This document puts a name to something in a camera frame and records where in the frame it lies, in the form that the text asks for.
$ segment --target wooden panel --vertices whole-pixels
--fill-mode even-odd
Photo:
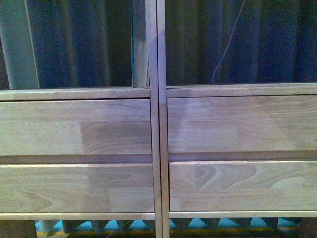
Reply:
[[[1,165],[0,213],[153,212],[152,164]]]
[[[154,212],[147,213],[0,213],[0,220],[154,220]]]
[[[171,153],[315,151],[317,96],[168,99]]]
[[[0,156],[0,164],[112,164],[152,163],[151,154],[145,155],[31,155]]]
[[[150,154],[148,99],[0,103],[0,155]]]
[[[150,90],[144,88],[60,88],[0,91],[0,101],[149,98]]]
[[[246,217],[317,217],[316,211],[204,211],[204,212],[169,212],[170,218],[246,218]]]
[[[317,83],[168,86],[168,98],[317,94]]]
[[[170,153],[169,161],[223,161],[223,160],[315,160],[317,150],[297,151],[249,151],[249,152],[201,152]]]
[[[317,210],[317,161],[172,162],[171,211]]]

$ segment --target cabinet door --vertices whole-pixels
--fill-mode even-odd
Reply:
[[[151,154],[148,99],[1,102],[0,111],[1,156]]]
[[[0,111],[0,213],[154,212],[149,99]]]
[[[315,211],[316,161],[170,163],[171,211]]]
[[[0,213],[154,212],[152,164],[1,165]]]
[[[170,98],[168,149],[171,156],[227,153],[233,160],[236,152],[315,153],[316,122],[311,95]]]

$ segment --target wooden cabinet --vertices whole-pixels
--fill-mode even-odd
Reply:
[[[0,213],[154,212],[152,164],[1,165]]]
[[[317,210],[317,161],[171,162],[170,209]]]

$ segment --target wooden frame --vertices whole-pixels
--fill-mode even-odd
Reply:
[[[144,181],[153,183],[153,197],[154,197],[154,212],[20,212],[20,213],[0,213],[1,220],[17,220],[19,224],[22,224],[22,220],[33,220],[33,219],[106,219],[106,220],[130,220],[130,219],[142,219],[142,220],[155,220],[155,230],[156,237],[162,237],[162,216],[161,216],[161,180],[160,180],[160,151],[159,151],[159,96],[158,96],[158,63],[157,63],[157,30],[156,30],[156,5],[155,2],[151,1],[133,1],[133,33],[134,33],[134,78],[133,86],[125,88],[72,88],[72,89],[36,89],[36,90],[7,90],[0,92],[0,105],[1,103],[16,103],[20,105],[25,102],[33,103],[49,103],[49,102],[59,102],[65,101],[70,105],[76,104],[80,101],[102,101],[102,100],[115,100],[115,101],[126,101],[126,100],[136,100],[140,102],[142,100],[149,101],[148,115],[149,124],[145,125],[146,127],[151,125],[149,129],[150,135],[150,151],[147,151],[145,154],[143,152],[139,153],[127,153],[122,156],[119,153],[112,153],[111,155],[102,155],[101,156],[76,156],[69,157],[67,156],[56,156],[52,154],[44,155],[28,155],[28,156],[1,156],[1,163],[4,164],[4,168],[7,166],[18,166],[25,167],[27,169],[28,164],[32,166],[44,166],[48,168],[50,166],[65,166],[65,164],[72,166],[77,166],[77,163],[94,163],[91,166],[97,166],[96,161],[99,163],[136,163],[135,166],[144,165],[144,163],[149,163],[151,173],[153,176],[151,179],[144,178]],[[126,119],[130,120],[131,115],[126,115]],[[135,138],[134,144],[137,145],[139,139]],[[14,222],[6,222],[6,224],[18,224]],[[28,233],[28,237],[36,237],[34,231]]]
[[[316,150],[314,147],[311,147],[312,151],[309,150],[289,150],[284,148],[284,151],[276,151],[270,152],[269,150],[265,152],[255,152],[252,153],[246,152],[245,150],[239,151],[237,149],[235,152],[223,151],[219,150],[215,152],[214,150],[206,150],[208,149],[207,144],[211,144],[211,141],[206,142],[206,147],[198,149],[194,153],[191,152],[180,152],[177,149],[174,150],[175,147],[172,147],[172,152],[169,151],[169,147],[171,146],[168,141],[174,143],[175,138],[169,138],[168,134],[173,131],[169,127],[167,123],[168,120],[175,119],[176,124],[179,127],[186,126],[183,125],[183,121],[180,117],[176,116],[171,118],[169,113],[167,115],[167,111],[170,110],[169,102],[176,102],[177,99],[181,102],[178,106],[183,107],[184,110],[188,111],[188,107],[190,107],[187,103],[190,100],[201,98],[202,101],[204,98],[230,98],[230,97],[258,97],[262,96],[262,98],[266,98],[267,96],[300,96],[307,95],[311,96],[313,100],[317,98],[317,83],[292,83],[292,84],[253,84],[253,85],[195,85],[195,86],[166,86],[166,59],[165,59],[165,0],[157,0],[157,8],[159,9],[158,14],[158,60],[159,60],[159,100],[160,100],[160,143],[161,143],[161,176],[162,176],[162,202],[163,205],[163,233],[164,238],[169,237],[169,233],[167,232],[169,229],[168,218],[219,218],[219,217],[316,217],[317,211],[305,211],[304,209],[293,210],[293,211],[191,211],[191,207],[189,205],[189,211],[170,211],[167,206],[170,206],[169,198],[170,198],[170,168],[169,162],[173,162],[173,164],[178,163],[204,163],[204,161],[216,160],[221,163],[221,161],[230,161],[232,158],[236,156],[239,160],[247,160],[247,161],[276,161],[276,160],[315,160],[316,159]],[[312,110],[312,114],[308,116],[311,119],[312,123],[316,122],[317,113]],[[204,121],[205,116],[201,115],[203,111],[196,111],[196,115],[188,115],[188,118],[195,117],[193,120],[193,124]],[[182,145],[185,150],[191,150],[190,148],[184,145],[184,141],[180,142],[179,145]],[[180,188],[182,185],[180,183],[176,183],[176,187]],[[309,223],[312,225],[312,219],[303,220],[303,223]],[[310,227],[311,230],[317,230],[317,225],[314,224]]]

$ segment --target curtain fold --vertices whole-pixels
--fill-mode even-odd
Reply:
[[[167,83],[317,81],[317,1],[167,0]]]
[[[11,88],[132,86],[129,0],[19,0],[0,8]]]

